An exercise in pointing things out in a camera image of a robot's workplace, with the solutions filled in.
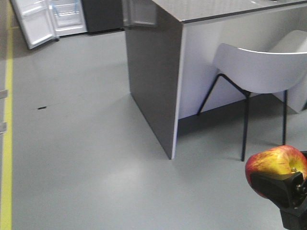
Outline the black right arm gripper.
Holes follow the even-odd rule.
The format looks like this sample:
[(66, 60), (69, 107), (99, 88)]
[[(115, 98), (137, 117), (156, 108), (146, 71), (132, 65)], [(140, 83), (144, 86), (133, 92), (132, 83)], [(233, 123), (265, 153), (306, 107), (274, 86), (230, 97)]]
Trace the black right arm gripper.
[(253, 172), (251, 187), (280, 208), (287, 230), (307, 228), (307, 153), (301, 160), (290, 161), (290, 174)]

